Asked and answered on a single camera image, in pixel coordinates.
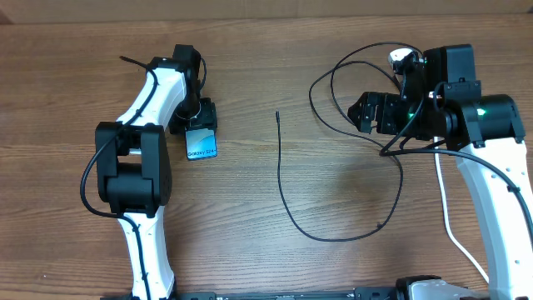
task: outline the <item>wooden surface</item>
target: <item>wooden surface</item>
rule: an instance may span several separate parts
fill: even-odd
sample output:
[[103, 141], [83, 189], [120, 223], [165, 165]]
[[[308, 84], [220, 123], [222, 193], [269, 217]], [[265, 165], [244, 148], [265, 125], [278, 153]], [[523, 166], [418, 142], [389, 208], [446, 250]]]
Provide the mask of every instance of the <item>wooden surface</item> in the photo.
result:
[[[204, 95], [217, 104], [219, 124], [217, 158], [188, 162], [182, 138], [167, 139], [174, 180], [165, 229], [180, 291], [339, 290], [429, 273], [485, 289], [446, 236], [431, 156], [401, 158], [403, 193], [378, 234], [345, 243], [301, 235], [277, 189], [274, 113], [281, 111], [282, 180], [296, 220], [320, 237], [365, 233], [388, 214], [398, 170], [370, 143], [322, 126], [309, 108], [310, 84], [369, 43], [398, 40], [420, 49], [472, 43], [484, 94], [510, 94], [531, 133], [531, 33], [533, 18], [525, 14], [0, 27], [0, 298], [128, 293], [123, 233], [116, 221], [83, 207], [79, 180], [94, 153], [94, 128], [125, 112], [144, 84], [143, 70], [118, 56], [148, 62], [172, 55], [175, 43], [193, 44], [206, 59]], [[392, 49], [366, 50], [357, 59], [388, 68]], [[345, 109], [364, 91], [395, 92], [367, 67], [339, 71], [336, 88]], [[317, 109], [355, 132], [328, 89], [327, 82], [316, 86]], [[486, 269], [466, 185], [455, 162], [443, 160], [451, 226]], [[87, 196], [107, 209], [94, 175]]]
[[531, 0], [0, 0], [0, 12], [16, 24], [526, 13], [531, 8]]

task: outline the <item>white cable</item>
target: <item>white cable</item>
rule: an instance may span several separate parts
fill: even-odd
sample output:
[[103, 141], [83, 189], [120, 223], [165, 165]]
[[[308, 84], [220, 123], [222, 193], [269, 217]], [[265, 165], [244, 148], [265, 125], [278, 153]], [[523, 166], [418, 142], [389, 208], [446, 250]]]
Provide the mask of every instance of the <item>white cable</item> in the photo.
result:
[[[438, 137], [433, 138], [433, 142], [439, 142]], [[451, 233], [450, 228], [450, 220], [448, 219], [448, 204], [446, 201], [446, 190], [444, 188], [444, 181], [442, 180], [442, 171], [441, 171], [441, 160], [439, 159], [439, 154], [435, 154], [435, 169], [436, 169], [436, 177], [439, 181], [439, 188], [441, 189], [441, 197], [442, 197], [442, 212], [444, 214], [444, 227], [446, 228], [446, 232], [448, 233], [448, 237], [450, 237], [450, 240], [465, 254], [465, 256], [470, 259], [470, 261], [474, 264], [477, 271], [481, 274], [481, 276], [485, 279], [487, 283], [489, 283], [489, 277], [486, 275], [483, 268], [480, 266], [480, 264], [476, 261], [475, 258], [472, 257], [472, 255], [459, 243], [459, 241], [456, 240], [456, 237], [453, 236], [453, 233]]]

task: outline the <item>white cord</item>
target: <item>white cord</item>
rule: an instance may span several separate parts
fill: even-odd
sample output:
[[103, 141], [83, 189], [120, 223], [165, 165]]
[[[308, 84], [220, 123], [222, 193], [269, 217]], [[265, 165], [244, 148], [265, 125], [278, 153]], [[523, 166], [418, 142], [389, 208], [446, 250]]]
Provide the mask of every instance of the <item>white cord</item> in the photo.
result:
[[[433, 142], [439, 142], [438, 137], [433, 138]], [[459, 241], [456, 240], [456, 237], [453, 236], [453, 233], [451, 233], [450, 228], [450, 220], [448, 219], [448, 204], [446, 201], [446, 190], [444, 188], [444, 181], [442, 180], [442, 171], [441, 171], [441, 160], [439, 159], [439, 154], [435, 153], [435, 169], [436, 169], [436, 177], [439, 181], [439, 188], [441, 189], [441, 197], [442, 197], [442, 212], [444, 214], [444, 227], [446, 228], [446, 232], [448, 233], [448, 237], [450, 237], [450, 240], [465, 254], [465, 256], [470, 259], [470, 261], [474, 264], [477, 271], [481, 274], [481, 276], [485, 279], [487, 283], [489, 283], [489, 277], [486, 275], [483, 268], [480, 266], [480, 264], [476, 261], [475, 258], [472, 257], [472, 255], [459, 243]]]

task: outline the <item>wooden tabletop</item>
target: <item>wooden tabletop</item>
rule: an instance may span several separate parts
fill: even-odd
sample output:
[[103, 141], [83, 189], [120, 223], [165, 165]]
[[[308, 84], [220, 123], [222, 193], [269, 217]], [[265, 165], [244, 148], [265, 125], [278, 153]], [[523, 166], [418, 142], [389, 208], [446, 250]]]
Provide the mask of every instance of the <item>wooden tabletop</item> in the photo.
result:
[[[118, 57], [149, 62], [171, 56], [176, 43], [194, 45], [206, 59], [203, 94], [217, 105], [219, 126], [216, 158], [189, 162], [183, 138], [167, 139], [173, 190], [165, 230], [181, 292], [340, 290], [420, 274], [486, 289], [446, 236], [429, 155], [401, 157], [401, 198], [379, 233], [344, 243], [299, 233], [277, 188], [275, 111], [281, 179], [296, 220], [324, 238], [366, 233], [391, 209], [397, 166], [374, 145], [320, 124], [307, 100], [311, 83], [370, 43], [397, 40], [420, 49], [471, 43], [483, 93], [511, 95], [531, 133], [532, 33], [526, 14], [0, 27], [0, 298], [98, 299], [131, 291], [122, 230], [84, 208], [79, 182], [94, 154], [95, 127], [125, 112], [145, 81], [142, 69]], [[388, 69], [392, 49], [356, 58]], [[395, 92], [369, 67], [337, 74], [344, 109], [365, 91]], [[332, 105], [328, 82], [315, 87], [316, 108], [332, 125], [356, 132]], [[470, 195], [455, 161], [443, 161], [454, 234], [486, 270]], [[87, 197], [106, 210], [95, 178]]]

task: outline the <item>wooden table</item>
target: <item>wooden table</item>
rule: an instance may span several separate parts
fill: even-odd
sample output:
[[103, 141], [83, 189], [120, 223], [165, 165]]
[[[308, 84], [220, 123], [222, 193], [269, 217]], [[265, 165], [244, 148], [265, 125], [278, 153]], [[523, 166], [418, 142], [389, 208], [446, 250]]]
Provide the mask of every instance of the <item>wooden table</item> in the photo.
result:
[[[531, 133], [532, 32], [525, 14], [0, 27], [0, 298], [98, 299], [130, 291], [122, 230], [83, 207], [79, 181], [97, 124], [121, 115], [144, 84], [143, 70], [118, 56], [149, 62], [172, 55], [176, 43], [194, 45], [207, 60], [203, 93], [216, 103], [219, 123], [214, 159], [188, 162], [183, 139], [167, 139], [174, 181], [165, 229], [180, 291], [339, 290], [419, 274], [486, 289], [446, 236], [432, 156], [401, 157], [401, 199], [378, 234], [344, 243], [301, 235], [277, 188], [274, 112], [281, 111], [282, 180], [296, 220], [320, 237], [365, 233], [389, 213], [397, 167], [372, 144], [321, 125], [309, 108], [310, 84], [369, 43], [471, 43], [484, 94], [511, 95]], [[387, 68], [393, 48], [357, 59]], [[345, 109], [364, 91], [395, 92], [361, 66], [339, 71], [336, 88]], [[355, 132], [328, 90], [327, 81], [316, 86], [320, 114]], [[451, 226], [486, 269], [466, 185], [455, 161], [443, 160]], [[87, 189], [93, 206], [108, 209], [95, 174]]]

